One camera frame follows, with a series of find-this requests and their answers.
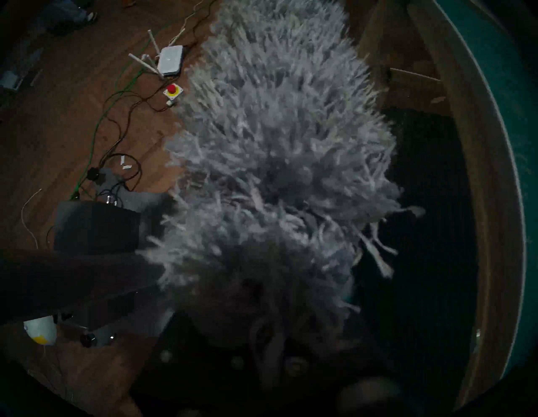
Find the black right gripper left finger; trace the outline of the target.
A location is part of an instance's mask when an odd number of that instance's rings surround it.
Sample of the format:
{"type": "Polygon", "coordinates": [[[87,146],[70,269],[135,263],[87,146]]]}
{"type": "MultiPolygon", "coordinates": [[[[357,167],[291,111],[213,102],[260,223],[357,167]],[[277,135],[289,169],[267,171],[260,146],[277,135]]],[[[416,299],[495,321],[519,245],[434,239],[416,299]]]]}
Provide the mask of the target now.
{"type": "Polygon", "coordinates": [[[131,384],[130,396],[143,416],[176,416],[189,409],[243,416],[264,394],[247,344],[216,347],[188,316],[176,313],[131,384]]]}

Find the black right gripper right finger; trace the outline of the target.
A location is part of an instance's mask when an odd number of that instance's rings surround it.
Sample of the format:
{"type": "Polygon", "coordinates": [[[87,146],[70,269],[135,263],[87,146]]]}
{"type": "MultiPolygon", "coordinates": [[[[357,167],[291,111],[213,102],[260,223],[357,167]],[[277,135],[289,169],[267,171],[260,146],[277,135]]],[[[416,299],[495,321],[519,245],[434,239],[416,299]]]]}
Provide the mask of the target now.
{"type": "Polygon", "coordinates": [[[347,320],[335,350],[286,341],[273,416],[420,416],[366,320],[347,320]]]}

